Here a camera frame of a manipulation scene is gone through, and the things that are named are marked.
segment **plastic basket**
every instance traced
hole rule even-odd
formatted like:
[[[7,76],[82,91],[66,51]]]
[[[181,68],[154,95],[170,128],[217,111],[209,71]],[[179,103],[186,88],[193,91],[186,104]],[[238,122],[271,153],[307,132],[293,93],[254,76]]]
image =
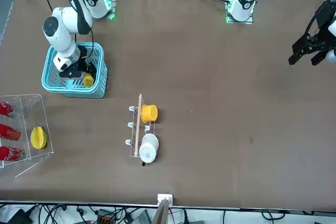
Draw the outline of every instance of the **plastic basket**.
[[[91,53],[91,42],[78,42],[78,45],[85,46],[88,54]],[[86,60],[87,63],[92,62],[97,69],[97,77],[91,88],[84,87],[82,80],[64,80],[59,77],[59,71],[53,63],[57,51],[50,47],[47,52],[46,62],[44,64],[42,74],[42,86],[49,92],[62,93],[67,97],[82,98],[102,98],[105,94],[107,67],[104,63],[104,51],[98,43],[93,44],[92,55]]]

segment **table surface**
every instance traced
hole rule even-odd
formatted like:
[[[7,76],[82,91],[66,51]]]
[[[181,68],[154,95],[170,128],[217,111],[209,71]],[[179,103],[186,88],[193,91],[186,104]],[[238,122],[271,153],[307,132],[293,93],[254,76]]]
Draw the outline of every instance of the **table surface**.
[[[55,155],[3,179],[1,198],[156,204],[170,193],[175,205],[335,210],[336,69],[287,63],[322,1],[258,0],[241,25],[211,0],[119,0],[114,21],[94,21],[109,69],[95,100],[42,88],[50,11],[15,0],[0,89],[43,95]],[[124,143],[139,93],[160,113],[146,167]]]

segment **red can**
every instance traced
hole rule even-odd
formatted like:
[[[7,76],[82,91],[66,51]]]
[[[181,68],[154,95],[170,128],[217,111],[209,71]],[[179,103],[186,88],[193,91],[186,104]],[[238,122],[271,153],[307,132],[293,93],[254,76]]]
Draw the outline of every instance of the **red can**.
[[[3,161],[18,161],[25,158],[25,151],[19,148],[0,147],[0,160]]]
[[[21,132],[18,132],[7,125],[0,124],[0,137],[10,140],[19,140]]]
[[[9,116],[10,118],[14,118],[18,115],[13,106],[7,102],[2,101],[0,101],[0,114]]]

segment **dish rack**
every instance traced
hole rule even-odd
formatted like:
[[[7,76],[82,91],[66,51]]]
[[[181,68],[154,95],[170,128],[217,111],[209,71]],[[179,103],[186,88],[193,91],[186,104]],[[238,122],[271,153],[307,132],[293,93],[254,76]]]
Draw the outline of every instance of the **dish rack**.
[[[129,111],[132,112],[132,122],[129,122],[127,124],[127,126],[129,128],[131,128],[132,132],[131,132],[131,139],[127,139],[125,141],[126,145],[130,146],[131,149],[131,157],[140,157],[139,155],[136,154],[135,150],[135,146],[136,146],[136,133],[137,133],[137,118],[138,118],[138,113],[141,113],[141,106],[142,105],[146,105],[144,103],[144,100],[142,98],[142,95],[139,95],[139,105],[138,106],[130,106],[128,109]],[[145,135],[148,133],[152,133],[155,135],[155,121],[154,122],[149,122],[148,124],[145,124],[144,127],[142,127],[141,125],[139,125],[139,129],[142,129],[145,132]],[[138,149],[140,148],[141,145],[141,139],[143,136],[139,136],[139,141],[138,141]]]
[[[21,132],[21,137],[17,141],[0,138],[0,146],[20,148],[25,151],[24,159],[0,161],[0,178],[18,177],[54,154],[44,104],[40,94],[0,96],[0,101],[9,103],[18,113],[15,118],[0,115],[0,123]],[[43,127],[47,134],[47,144],[40,150],[33,148],[30,142],[30,134],[36,126]]]

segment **white cup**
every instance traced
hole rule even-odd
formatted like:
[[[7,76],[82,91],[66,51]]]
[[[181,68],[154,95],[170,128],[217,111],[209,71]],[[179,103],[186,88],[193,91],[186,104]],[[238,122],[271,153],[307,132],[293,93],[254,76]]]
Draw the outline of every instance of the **white cup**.
[[[142,138],[140,146],[140,158],[142,162],[151,163],[155,160],[156,153],[159,148],[159,140],[154,134],[146,134]]]

